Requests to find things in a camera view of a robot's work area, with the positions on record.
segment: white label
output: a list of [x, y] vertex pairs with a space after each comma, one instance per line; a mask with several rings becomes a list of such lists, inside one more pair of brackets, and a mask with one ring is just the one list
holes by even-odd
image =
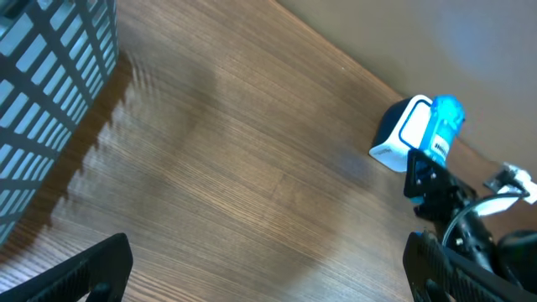
[[433, 144], [431, 147], [433, 151], [446, 160], [447, 154], [450, 152], [450, 144], [448, 144], [444, 138], [440, 137], [439, 135], [435, 135], [435, 139], [433, 139]]

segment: wood grain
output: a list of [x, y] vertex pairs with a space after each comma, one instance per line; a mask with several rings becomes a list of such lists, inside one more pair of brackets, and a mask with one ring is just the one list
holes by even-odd
[[[116, 232], [126, 301], [409, 300], [426, 227], [367, 151], [400, 96], [274, 1], [120, 1], [121, 54], [0, 251], [0, 290]], [[464, 144], [472, 185], [496, 168]]]

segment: gray basket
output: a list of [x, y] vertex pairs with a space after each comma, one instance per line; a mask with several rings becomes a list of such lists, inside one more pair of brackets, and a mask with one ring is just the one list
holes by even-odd
[[0, 244], [118, 56], [114, 0], [9, 2], [16, 16], [0, 17]]

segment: blue object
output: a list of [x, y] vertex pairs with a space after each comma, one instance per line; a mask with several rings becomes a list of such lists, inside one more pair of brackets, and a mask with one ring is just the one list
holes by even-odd
[[436, 163], [446, 166], [453, 138], [459, 135], [465, 113], [454, 96], [437, 96], [430, 107], [430, 120], [420, 150]]

